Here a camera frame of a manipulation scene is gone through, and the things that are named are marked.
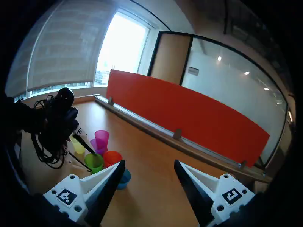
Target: green cup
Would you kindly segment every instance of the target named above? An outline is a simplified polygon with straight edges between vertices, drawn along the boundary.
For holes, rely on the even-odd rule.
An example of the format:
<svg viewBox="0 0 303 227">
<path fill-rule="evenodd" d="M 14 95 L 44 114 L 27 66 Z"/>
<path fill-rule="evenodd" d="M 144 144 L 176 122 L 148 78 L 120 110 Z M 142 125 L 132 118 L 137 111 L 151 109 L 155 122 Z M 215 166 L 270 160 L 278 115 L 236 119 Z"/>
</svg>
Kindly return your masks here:
<svg viewBox="0 0 303 227">
<path fill-rule="evenodd" d="M 103 158 L 99 154 L 88 154 L 84 158 L 85 164 L 92 170 L 91 174 L 97 173 L 103 168 Z"/>
</svg>

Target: wooden table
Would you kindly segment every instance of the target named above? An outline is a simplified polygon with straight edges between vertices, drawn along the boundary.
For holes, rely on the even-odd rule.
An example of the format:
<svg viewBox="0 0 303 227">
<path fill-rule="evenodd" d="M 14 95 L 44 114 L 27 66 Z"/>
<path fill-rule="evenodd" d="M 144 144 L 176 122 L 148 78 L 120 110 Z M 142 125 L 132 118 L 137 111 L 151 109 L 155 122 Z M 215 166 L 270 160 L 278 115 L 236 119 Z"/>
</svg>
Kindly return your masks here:
<svg viewBox="0 0 303 227">
<path fill-rule="evenodd" d="M 225 172 L 147 135 L 95 102 L 81 103 L 75 107 L 79 111 L 77 121 L 87 132 L 89 140 L 94 138 L 95 131 L 107 130 L 110 134 L 109 151 L 121 153 L 126 168 L 131 172 L 131 181 L 127 188 L 115 192 L 102 220 L 102 226 L 196 227 L 198 225 L 174 171 L 174 160 L 178 159 L 214 177 L 219 177 Z M 35 153 L 25 157 L 24 150 L 26 146 L 30 146 L 27 140 L 28 137 L 22 138 L 22 163 L 26 162 L 28 167 L 29 163 L 33 164 L 31 159 L 34 159 Z M 49 190 L 69 175 L 71 173 L 69 171 L 74 174 L 77 174 L 74 171 L 78 172 L 80 177 L 87 175 L 84 171 L 67 168 L 67 165 L 62 170 L 52 170 L 44 163 L 36 163 L 36 161 L 36 168 L 39 169 L 25 171 L 27 177 L 32 179 L 29 180 L 30 190 L 42 190 L 40 192 L 44 193 L 43 190 Z M 31 175 L 41 175 L 44 171 L 47 172 L 48 177 Z"/>
</svg>

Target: blue cup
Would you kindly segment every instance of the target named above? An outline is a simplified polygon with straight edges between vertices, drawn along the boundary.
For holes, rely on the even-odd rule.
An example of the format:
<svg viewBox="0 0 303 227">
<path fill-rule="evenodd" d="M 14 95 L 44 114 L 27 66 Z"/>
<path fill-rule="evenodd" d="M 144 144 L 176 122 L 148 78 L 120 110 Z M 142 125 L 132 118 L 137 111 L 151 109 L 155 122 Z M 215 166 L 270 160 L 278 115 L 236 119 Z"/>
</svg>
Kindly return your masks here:
<svg viewBox="0 0 303 227">
<path fill-rule="evenodd" d="M 120 182 L 118 184 L 117 189 L 121 190 L 121 189 L 126 188 L 126 186 L 129 183 L 130 179 L 131 179 L 131 174 L 130 174 L 130 172 L 127 169 L 125 169 L 125 171 L 123 173 L 123 176 L 122 176 L 122 178 L 121 178 L 121 180 L 120 180 Z"/>
</svg>

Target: plastic cup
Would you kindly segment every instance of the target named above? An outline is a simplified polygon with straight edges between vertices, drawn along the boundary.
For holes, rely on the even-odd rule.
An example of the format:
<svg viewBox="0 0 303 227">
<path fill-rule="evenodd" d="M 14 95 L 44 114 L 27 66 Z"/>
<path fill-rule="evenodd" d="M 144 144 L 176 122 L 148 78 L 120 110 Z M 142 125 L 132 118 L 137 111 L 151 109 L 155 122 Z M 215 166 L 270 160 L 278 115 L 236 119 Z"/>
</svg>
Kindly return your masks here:
<svg viewBox="0 0 303 227">
<path fill-rule="evenodd" d="M 130 179 L 131 179 L 131 174 L 130 174 L 130 172 L 127 169 L 125 169 L 125 171 L 123 173 L 123 176 L 122 176 L 122 178 L 121 178 L 121 180 L 120 180 L 120 182 L 119 182 L 119 184 L 117 186 L 117 189 L 121 190 L 121 189 L 126 188 L 126 186 L 129 183 Z"/>
<path fill-rule="evenodd" d="M 96 144 L 98 149 L 107 149 L 109 132 L 105 130 L 98 130 L 95 132 Z"/>
<path fill-rule="evenodd" d="M 95 149 L 96 153 L 98 153 L 101 156 L 103 156 L 103 154 L 108 151 L 107 147 L 98 149 L 96 139 L 91 140 L 91 145 Z"/>
<path fill-rule="evenodd" d="M 74 137 L 71 137 L 70 140 L 72 141 L 76 153 L 83 154 L 85 152 L 85 147 L 83 147 Z"/>
<path fill-rule="evenodd" d="M 99 154 L 88 154 L 85 156 L 84 162 L 92 170 L 91 174 L 97 173 L 103 168 L 103 158 Z"/>
<path fill-rule="evenodd" d="M 108 151 L 103 154 L 105 168 L 108 168 L 119 161 L 122 161 L 122 155 L 116 151 Z"/>
</svg>

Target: orange cup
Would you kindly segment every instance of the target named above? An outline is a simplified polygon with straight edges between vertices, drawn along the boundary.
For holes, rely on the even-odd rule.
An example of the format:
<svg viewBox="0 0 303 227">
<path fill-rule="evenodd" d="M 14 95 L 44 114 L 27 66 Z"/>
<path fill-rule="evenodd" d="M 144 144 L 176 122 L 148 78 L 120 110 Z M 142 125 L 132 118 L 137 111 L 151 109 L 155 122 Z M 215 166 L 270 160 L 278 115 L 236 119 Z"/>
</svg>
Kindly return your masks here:
<svg viewBox="0 0 303 227">
<path fill-rule="evenodd" d="M 103 154 L 105 168 L 108 168 L 119 161 L 122 161 L 122 155 L 116 151 L 107 151 Z"/>
</svg>

